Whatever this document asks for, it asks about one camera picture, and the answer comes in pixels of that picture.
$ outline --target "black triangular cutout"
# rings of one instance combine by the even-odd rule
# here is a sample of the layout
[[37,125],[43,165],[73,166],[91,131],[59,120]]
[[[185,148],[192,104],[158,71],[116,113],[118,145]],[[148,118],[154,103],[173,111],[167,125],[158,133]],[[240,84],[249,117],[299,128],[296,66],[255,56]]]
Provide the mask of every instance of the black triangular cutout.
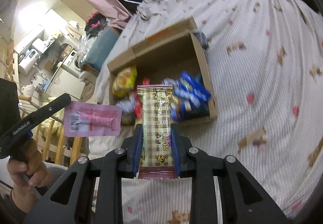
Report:
[[67,205],[71,196],[76,175],[77,173],[74,172],[67,179],[65,179],[62,185],[60,185],[59,188],[53,193],[50,200],[62,205]]
[[237,172],[237,177],[241,188],[243,201],[246,205],[250,205],[262,200],[261,195],[241,172]]

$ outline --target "metal bolt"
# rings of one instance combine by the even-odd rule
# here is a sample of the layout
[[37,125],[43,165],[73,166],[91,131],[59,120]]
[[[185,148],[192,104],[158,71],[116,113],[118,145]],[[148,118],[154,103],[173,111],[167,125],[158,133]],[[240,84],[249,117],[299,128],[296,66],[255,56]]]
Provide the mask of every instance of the metal bolt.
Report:
[[88,158],[86,156],[82,156],[78,159],[78,163],[80,164],[84,164],[85,162],[87,162]]
[[235,162],[235,157],[234,156],[227,156],[227,161],[230,163]]
[[196,147],[191,147],[188,151],[192,154],[196,154],[199,151],[199,149]]
[[124,149],[123,148],[116,148],[114,150],[114,152],[117,153],[117,154],[122,154],[124,152]]

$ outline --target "plaid snack wrapper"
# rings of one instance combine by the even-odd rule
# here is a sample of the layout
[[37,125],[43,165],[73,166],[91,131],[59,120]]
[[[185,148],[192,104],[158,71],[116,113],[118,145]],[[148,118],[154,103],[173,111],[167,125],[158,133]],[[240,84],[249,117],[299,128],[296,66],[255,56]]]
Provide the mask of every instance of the plaid snack wrapper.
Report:
[[172,85],[139,85],[143,102],[143,152],[138,178],[177,178],[172,157]]

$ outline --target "bed sheet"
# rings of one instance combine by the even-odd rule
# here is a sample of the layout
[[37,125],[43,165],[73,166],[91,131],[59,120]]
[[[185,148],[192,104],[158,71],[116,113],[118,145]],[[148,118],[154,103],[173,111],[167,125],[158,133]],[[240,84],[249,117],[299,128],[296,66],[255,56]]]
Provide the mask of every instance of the bed sheet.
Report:
[[[106,63],[190,16],[209,41],[219,116],[181,134],[209,155],[236,156],[293,218],[323,171],[321,15],[300,0],[144,0]],[[108,78],[104,65],[95,89],[103,104],[109,102]],[[124,127],[116,138],[90,138],[90,158],[120,147],[132,132]],[[189,179],[122,183],[125,222],[188,223]]]

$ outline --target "pink packet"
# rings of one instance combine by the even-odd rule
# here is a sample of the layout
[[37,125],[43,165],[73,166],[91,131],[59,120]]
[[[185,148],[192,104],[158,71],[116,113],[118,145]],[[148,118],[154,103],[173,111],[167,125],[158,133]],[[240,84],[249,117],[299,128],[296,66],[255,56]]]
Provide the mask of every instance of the pink packet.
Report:
[[118,136],[121,113],[119,106],[71,101],[64,110],[64,133],[66,136]]

